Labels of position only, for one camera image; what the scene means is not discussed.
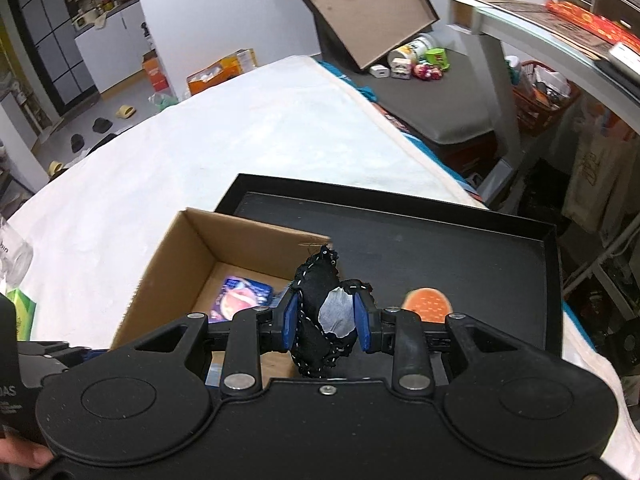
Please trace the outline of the person's left hand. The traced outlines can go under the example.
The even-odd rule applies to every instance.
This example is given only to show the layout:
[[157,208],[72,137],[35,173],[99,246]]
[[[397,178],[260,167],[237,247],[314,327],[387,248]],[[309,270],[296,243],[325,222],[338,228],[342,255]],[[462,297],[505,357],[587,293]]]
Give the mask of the person's left hand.
[[53,458],[51,451],[43,445],[26,441],[14,434],[0,440],[0,462],[29,469],[40,469]]

